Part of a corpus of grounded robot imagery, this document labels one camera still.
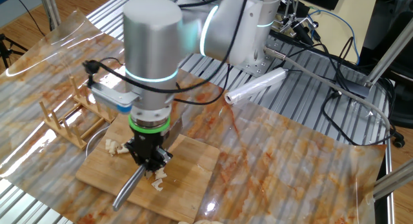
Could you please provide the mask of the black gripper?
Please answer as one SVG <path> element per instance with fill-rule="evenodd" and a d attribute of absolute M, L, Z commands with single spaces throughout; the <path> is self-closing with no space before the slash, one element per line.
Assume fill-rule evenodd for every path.
<path fill-rule="evenodd" d="M 165 137 L 162 133 L 143 133 L 133 130 L 134 139 L 124 144 L 137 165 L 148 165 L 147 170 L 155 172 L 174 157 L 162 148 Z"/>

